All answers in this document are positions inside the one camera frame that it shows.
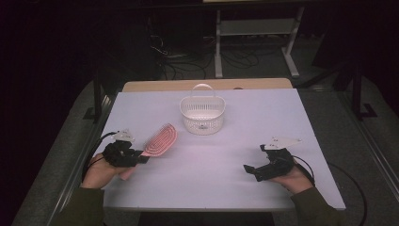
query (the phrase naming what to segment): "white table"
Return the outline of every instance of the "white table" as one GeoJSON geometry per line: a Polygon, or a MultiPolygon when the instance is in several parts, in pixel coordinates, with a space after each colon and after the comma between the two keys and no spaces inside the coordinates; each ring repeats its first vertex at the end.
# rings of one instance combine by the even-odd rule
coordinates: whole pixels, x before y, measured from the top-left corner
{"type": "MultiPolygon", "coordinates": [[[[210,95],[211,91],[196,91],[210,95]]],[[[104,134],[128,128],[142,149],[163,124],[178,131],[175,144],[163,155],[138,165],[127,181],[115,177],[105,187],[105,207],[137,211],[281,211],[293,208],[280,185],[257,182],[243,165],[268,163],[259,145],[271,137],[293,137],[302,143],[288,148],[305,159],[316,186],[328,204],[345,205],[327,167],[296,89],[217,90],[227,103],[223,128],[196,136],[184,128],[180,101],[190,91],[119,93],[104,134]]],[[[97,152],[114,140],[106,138],[97,152]]]]}

